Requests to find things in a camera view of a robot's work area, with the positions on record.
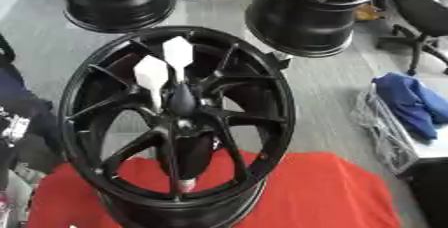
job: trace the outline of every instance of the black wheel rim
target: black wheel rim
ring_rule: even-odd
[[[351,43],[355,8],[371,0],[252,0],[246,24],[278,51],[302,57],[336,55]]]
[[[195,49],[195,61],[187,68],[187,76],[201,104],[191,119],[199,124],[197,127],[207,128],[207,133],[214,133],[221,140],[235,167],[234,178],[229,182],[188,194],[179,189],[176,163],[179,157],[175,156],[180,137],[176,125],[179,117],[169,112],[154,114],[147,92],[136,85],[132,75],[132,67],[147,54],[163,60],[161,44],[176,36],[186,38]],[[245,215],[235,212],[247,213],[256,203],[249,211],[247,207],[237,209],[260,194],[266,176],[279,163],[291,140],[295,122],[293,98],[281,72],[273,67],[273,60],[252,45],[211,29],[159,27],[121,37],[89,57],[66,86],[59,115],[66,155],[81,176],[107,198],[109,205],[143,210],[141,219],[128,217],[138,219],[133,221],[142,227],[150,224],[145,223],[148,216],[157,211],[160,213],[154,216],[165,217],[158,220],[160,227],[229,225]],[[244,111],[223,109],[223,96],[231,98]],[[96,145],[92,142],[104,140],[105,131],[123,110],[141,115],[148,132],[103,161],[99,158],[99,147],[92,146]],[[229,129],[239,125],[255,125],[262,137],[262,150],[249,166],[244,164]],[[162,156],[168,165],[168,193],[139,188],[117,175],[124,160],[149,147],[165,149]],[[210,211],[218,213],[215,218],[205,217]]]
[[[169,5],[167,6],[166,10],[163,13],[158,14],[157,16],[150,14],[144,18],[138,19],[138,21],[136,21],[135,23],[127,24],[125,26],[99,26],[93,23],[85,23],[82,20],[73,17],[68,11],[64,11],[64,15],[67,20],[85,30],[101,33],[129,33],[142,28],[148,28],[157,25],[158,23],[168,18],[174,10],[175,2],[176,0],[169,0]]]

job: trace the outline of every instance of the office chair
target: office chair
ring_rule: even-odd
[[[394,25],[392,35],[394,37],[382,37],[378,40],[377,48],[383,48],[384,44],[397,43],[412,47],[413,55],[411,65],[407,74],[414,76],[415,69],[420,60],[422,51],[427,52],[447,65],[444,73],[448,75],[448,57],[438,50],[438,37],[448,36],[448,7],[434,0],[392,0],[397,7],[398,13],[413,27],[420,35],[411,30]]]

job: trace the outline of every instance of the gray floor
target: gray floor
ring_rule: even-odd
[[[174,14],[164,24],[220,29],[270,51],[245,27],[243,11],[249,2],[179,2]],[[99,46],[117,37],[86,32],[69,24],[62,15],[63,0],[18,0],[14,5],[12,3],[13,0],[5,16],[0,16],[0,30],[17,49],[17,66],[26,77],[28,86],[55,102],[74,69]],[[393,12],[389,18],[389,23],[399,20]],[[349,118],[355,94],[364,89],[374,76],[389,71],[403,72],[408,67],[408,49],[374,49],[374,39],[388,33],[389,26],[385,21],[359,24],[352,46],[343,54],[325,59],[294,59],[285,71],[293,89],[298,116],[290,150],[334,152],[380,175],[393,195],[403,227],[424,228],[427,226],[407,187],[376,160],[369,136]],[[448,50],[445,41],[442,48]],[[442,74],[444,68],[438,60],[425,56],[418,69],[418,78],[448,97],[448,78]],[[115,132],[122,136],[111,140],[123,141],[126,132],[136,132],[134,126],[119,126]]]

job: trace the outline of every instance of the chair base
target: chair base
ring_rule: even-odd
[[[12,63],[16,58],[14,50],[1,33],[0,33],[0,56],[1,56],[0,58],[5,59],[8,63]]]
[[[417,36],[409,29],[397,24],[394,25],[392,29],[392,35],[393,37],[379,38],[376,47],[381,49],[386,43],[395,43],[411,47],[413,54],[411,65],[407,71],[408,75],[414,76],[417,74],[415,70],[420,61],[422,51],[429,53],[444,62],[447,65],[447,68],[443,73],[448,75],[448,57],[438,50],[439,41],[437,38],[431,38],[426,34]]]

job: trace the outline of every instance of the person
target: person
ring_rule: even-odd
[[[13,49],[0,34],[0,228],[6,227],[11,211],[6,194],[8,173],[21,139],[31,133],[42,137],[56,156],[62,152],[50,102],[26,88],[14,59]]]

